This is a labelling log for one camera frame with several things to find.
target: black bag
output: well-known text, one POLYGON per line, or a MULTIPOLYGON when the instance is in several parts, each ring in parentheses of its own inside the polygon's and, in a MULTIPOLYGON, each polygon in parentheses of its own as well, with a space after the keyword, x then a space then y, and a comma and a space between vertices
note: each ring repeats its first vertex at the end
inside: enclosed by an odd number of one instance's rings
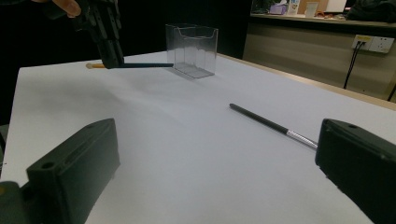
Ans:
POLYGON ((346 19, 396 22, 396 0, 358 0, 346 14, 346 19))

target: wall socket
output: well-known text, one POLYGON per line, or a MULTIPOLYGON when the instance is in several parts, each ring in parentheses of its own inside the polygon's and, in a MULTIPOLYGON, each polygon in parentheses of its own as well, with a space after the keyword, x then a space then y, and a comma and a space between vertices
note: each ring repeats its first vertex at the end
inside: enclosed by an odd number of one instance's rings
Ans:
POLYGON ((352 43, 352 48, 356 48, 358 42, 364 42, 361 49, 380 53, 388 53, 392 47, 394 38, 370 35, 356 35, 352 43))

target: pen holder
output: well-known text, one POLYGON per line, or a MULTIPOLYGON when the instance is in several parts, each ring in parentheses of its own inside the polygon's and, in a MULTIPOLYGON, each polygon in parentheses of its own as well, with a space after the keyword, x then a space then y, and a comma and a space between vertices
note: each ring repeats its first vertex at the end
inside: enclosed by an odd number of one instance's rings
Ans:
POLYGON ((215 75, 218 29, 188 23, 165 27, 167 60, 177 71, 194 78, 215 75))

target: desk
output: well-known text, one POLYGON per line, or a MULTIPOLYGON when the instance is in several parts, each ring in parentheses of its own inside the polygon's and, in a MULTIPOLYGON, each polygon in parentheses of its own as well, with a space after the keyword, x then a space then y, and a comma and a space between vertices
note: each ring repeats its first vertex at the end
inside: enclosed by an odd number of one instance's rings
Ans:
MULTIPOLYGON (((165 62, 164 52, 126 58, 165 62)), ((114 118, 121 166, 87 223, 371 223, 315 165, 315 151, 229 108, 318 140, 324 118, 396 143, 396 113, 219 56, 213 77, 170 69, 23 68, 2 181, 83 126, 114 118)))

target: silver ferrule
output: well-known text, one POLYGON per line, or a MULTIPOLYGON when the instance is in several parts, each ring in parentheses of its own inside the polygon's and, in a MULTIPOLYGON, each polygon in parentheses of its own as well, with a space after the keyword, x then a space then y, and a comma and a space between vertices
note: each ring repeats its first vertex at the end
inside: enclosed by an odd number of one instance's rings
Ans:
POLYGON ((318 148, 318 143, 316 143, 312 140, 309 140, 308 138, 301 136, 293 131, 288 130, 286 135, 293 138, 294 140, 297 140, 297 141, 309 146, 309 147, 312 147, 314 150, 317 150, 317 148, 318 148))

